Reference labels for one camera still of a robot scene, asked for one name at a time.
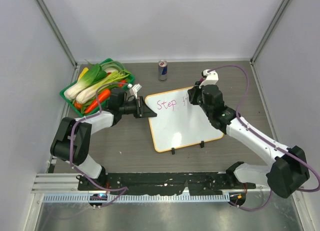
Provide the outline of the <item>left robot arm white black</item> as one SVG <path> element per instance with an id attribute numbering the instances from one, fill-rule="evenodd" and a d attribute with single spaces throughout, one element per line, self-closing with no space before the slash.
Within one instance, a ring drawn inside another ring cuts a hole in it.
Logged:
<path id="1" fill-rule="evenodd" d="M 115 126 L 123 115 L 133 115 L 136 119 L 157 116 L 142 96 L 133 95 L 128 100 L 123 88 L 113 88 L 104 110 L 83 118 L 61 120 L 50 147 L 51 155 L 75 167 L 93 189 L 102 190 L 107 186 L 107 174 L 106 169 L 89 155 L 91 135 Z"/>

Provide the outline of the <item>whiteboard with orange frame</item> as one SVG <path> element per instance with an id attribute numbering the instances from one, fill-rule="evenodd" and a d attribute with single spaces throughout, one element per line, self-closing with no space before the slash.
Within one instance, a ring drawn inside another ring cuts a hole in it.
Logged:
<path id="1" fill-rule="evenodd" d="M 168 152 L 221 139 L 198 105 L 192 105 L 189 87 L 148 95 L 145 103 L 157 116 L 148 119 L 156 152 Z"/>

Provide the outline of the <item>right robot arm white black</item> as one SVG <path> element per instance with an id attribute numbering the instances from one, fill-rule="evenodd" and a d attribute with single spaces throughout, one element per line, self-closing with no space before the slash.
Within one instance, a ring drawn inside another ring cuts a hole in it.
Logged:
<path id="1" fill-rule="evenodd" d="M 189 102 L 199 106 L 210 124 L 256 153 L 265 166 L 240 164 L 226 175 L 226 184 L 233 189 L 243 183 L 269 186 L 281 198 L 288 198 L 309 178 L 305 152 L 298 146 L 292 148 L 278 143 L 251 126 L 239 112 L 225 105 L 217 85 L 195 85 L 187 91 Z"/>

